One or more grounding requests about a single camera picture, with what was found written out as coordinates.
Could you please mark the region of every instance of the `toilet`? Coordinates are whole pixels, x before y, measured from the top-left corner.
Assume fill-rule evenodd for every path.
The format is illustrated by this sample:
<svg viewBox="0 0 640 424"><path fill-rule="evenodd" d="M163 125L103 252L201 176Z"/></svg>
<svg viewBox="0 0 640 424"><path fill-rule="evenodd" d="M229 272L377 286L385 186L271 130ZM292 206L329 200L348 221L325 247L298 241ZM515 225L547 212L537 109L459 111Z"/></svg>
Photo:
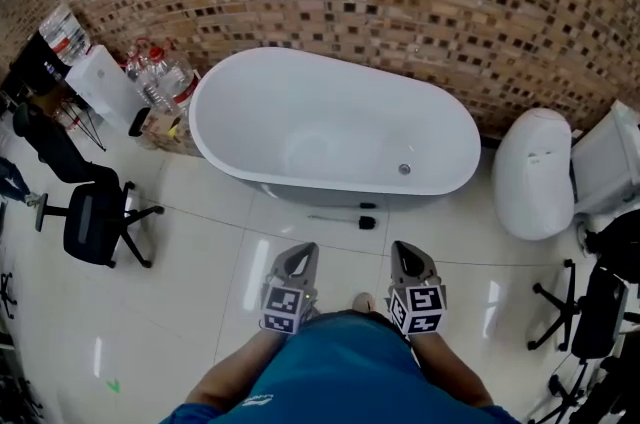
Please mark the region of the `toilet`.
<svg viewBox="0 0 640 424"><path fill-rule="evenodd" d="M510 234L535 241L571 224L570 160L571 127L562 115L531 109L514 122L493 164L496 213Z"/></svg>

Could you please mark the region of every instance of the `teal t-shirt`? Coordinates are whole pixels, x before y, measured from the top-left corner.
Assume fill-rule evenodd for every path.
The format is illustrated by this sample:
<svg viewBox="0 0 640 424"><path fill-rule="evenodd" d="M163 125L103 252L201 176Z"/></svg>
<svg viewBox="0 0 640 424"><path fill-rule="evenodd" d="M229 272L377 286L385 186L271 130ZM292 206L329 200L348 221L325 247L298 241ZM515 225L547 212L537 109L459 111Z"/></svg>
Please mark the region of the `teal t-shirt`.
<svg viewBox="0 0 640 424"><path fill-rule="evenodd" d="M428 383L392 330L357 316L311 322L291 337L247 399L223 414L184 404L162 424L422 422L517 424L502 408L472 408Z"/></svg>

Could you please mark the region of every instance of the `person's left arm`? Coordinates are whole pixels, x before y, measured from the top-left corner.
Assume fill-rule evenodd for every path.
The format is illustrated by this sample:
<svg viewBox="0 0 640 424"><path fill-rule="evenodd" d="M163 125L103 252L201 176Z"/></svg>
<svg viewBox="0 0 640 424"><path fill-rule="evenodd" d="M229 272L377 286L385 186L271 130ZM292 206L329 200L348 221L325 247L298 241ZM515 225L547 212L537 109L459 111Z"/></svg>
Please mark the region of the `person's left arm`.
<svg viewBox="0 0 640 424"><path fill-rule="evenodd" d="M271 330L259 331L238 351L214 365L185 402L206 404L220 412L228 412L247 397L286 338Z"/></svg>

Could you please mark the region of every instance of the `bathtub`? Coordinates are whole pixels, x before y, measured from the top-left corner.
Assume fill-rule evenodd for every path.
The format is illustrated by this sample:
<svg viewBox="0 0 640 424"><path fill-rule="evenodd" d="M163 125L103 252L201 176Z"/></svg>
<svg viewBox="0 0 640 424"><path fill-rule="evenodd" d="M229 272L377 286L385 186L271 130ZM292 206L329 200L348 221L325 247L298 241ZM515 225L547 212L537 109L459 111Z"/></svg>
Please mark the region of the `bathtub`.
<svg viewBox="0 0 640 424"><path fill-rule="evenodd" d="M272 196L442 195L480 158L476 124L446 91L292 49L218 63L193 95L189 125L216 168Z"/></svg>

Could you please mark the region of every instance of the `chair backrest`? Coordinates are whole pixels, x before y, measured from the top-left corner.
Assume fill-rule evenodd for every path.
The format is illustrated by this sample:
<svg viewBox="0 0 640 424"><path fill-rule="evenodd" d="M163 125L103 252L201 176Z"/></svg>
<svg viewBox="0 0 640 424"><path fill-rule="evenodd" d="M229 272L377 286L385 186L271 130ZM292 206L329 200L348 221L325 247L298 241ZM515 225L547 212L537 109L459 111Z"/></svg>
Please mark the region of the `chair backrest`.
<svg viewBox="0 0 640 424"><path fill-rule="evenodd" d="M13 130L29 142L62 182L94 180L91 163L85 161L62 125L45 116L38 106L20 104L13 114Z"/></svg>
<svg viewBox="0 0 640 424"><path fill-rule="evenodd" d="M581 359L606 357L615 344L624 316L629 290L611 270L596 265L589 277L587 294L580 298L580 321L571 353Z"/></svg>

